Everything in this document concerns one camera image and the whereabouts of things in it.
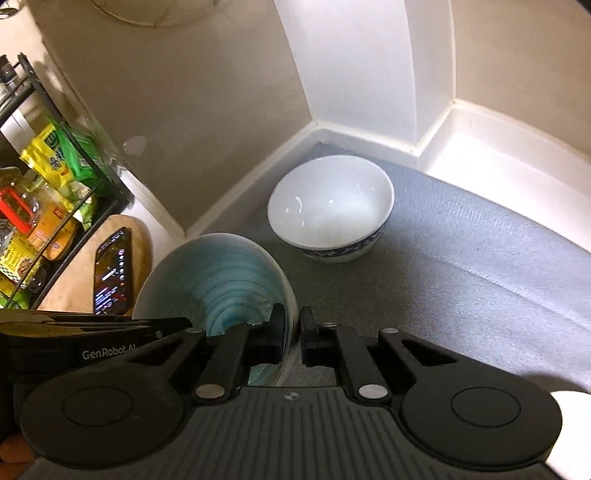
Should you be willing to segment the person left hand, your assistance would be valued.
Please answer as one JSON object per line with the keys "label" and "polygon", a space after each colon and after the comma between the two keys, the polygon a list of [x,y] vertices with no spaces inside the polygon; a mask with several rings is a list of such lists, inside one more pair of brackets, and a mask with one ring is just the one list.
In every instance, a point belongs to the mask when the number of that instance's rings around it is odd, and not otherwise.
{"label": "person left hand", "polygon": [[16,479],[36,459],[22,434],[9,436],[0,445],[0,479]]}

